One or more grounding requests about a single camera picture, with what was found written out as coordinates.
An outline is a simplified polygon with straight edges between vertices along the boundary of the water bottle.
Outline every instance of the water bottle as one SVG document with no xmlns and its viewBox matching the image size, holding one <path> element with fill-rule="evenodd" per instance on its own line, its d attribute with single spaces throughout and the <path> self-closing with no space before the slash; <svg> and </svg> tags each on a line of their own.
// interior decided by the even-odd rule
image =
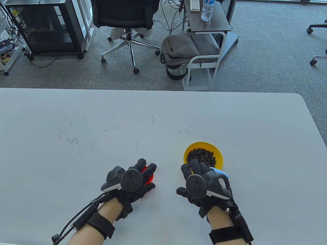
<svg viewBox="0 0 327 245">
<path fill-rule="evenodd" d="M 203 0 L 203 8 L 201 12 L 201 19 L 203 21 L 211 20 L 214 4 L 215 4 L 215 0 Z"/>
</svg>

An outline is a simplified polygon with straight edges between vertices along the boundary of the red object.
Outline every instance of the red object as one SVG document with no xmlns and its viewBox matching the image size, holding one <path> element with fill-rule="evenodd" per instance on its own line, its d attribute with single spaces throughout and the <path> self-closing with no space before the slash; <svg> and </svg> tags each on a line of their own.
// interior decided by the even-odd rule
<svg viewBox="0 0 327 245">
<path fill-rule="evenodd" d="M 150 179 L 148 180 L 148 182 L 145 183 L 145 185 L 152 183 L 153 180 L 153 175 L 151 175 Z"/>
</svg>

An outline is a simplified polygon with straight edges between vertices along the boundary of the vr controller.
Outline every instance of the vr controller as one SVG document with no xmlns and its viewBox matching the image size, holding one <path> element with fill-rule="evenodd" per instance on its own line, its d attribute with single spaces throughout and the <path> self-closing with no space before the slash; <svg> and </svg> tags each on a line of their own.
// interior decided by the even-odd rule
<svg viewBox="0 0 327 245">
<path fill-rule="evenodd" d="M 142 175 L 136 169 L 125 171 L 122 167 L 116 166 L 108 173 L 106 182 L 101 186 L 101 191 L 109 192 L 114 189 L 123 189 L 132 192 L 140 188 L 142 181 Z"/>
<path fill-rule="evenodd" d="M 232 197 L 231 191 L 223 188 L 219 183 L 219 179 L 223 179 L 225 186 L 230 188 L 226 174 L 217 174 L 211 169 L 203 177 L 198 174 L 190 175 L 186 180 L 186 189 L 195 198 L 215 196 L 223 200 L 229 200 Z"/>
</svg>

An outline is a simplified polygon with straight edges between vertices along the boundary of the chair backrest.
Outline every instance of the chair backrest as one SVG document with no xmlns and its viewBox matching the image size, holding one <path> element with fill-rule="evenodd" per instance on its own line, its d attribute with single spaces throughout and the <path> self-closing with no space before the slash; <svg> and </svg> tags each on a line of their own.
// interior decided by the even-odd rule
<svg viewBox="0 0 327 245">
<path fill-rule="evenodd" d="M 146 28 L 153 25 L 159 0 L 91 0 L 96 27 Z"/>
</svg>

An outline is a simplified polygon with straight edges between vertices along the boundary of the gray backpack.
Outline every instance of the gray backpack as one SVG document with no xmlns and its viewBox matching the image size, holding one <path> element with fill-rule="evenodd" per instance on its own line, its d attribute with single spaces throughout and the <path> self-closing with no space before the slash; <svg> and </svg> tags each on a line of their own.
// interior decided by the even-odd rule
<svg viewBox="0 0 327 245">
<path fill-rule="evenodd" d="M 211 34 L 194 34 L 192 32 L 171 35 L 164 39 L 161 45 L 160 61 L 166 66 L 166 72 L 170 79 L 181 80 L 188 70 L 181 75 L 173 75 L 169 69 L 177 69 L 182 64 L 187 64 L 192 58 L 199 55 L 218 55 L 219 46 L 213 41 Z M 215 62 L 217 58 L 199 58 L 193 63 Z"/>
</svg>

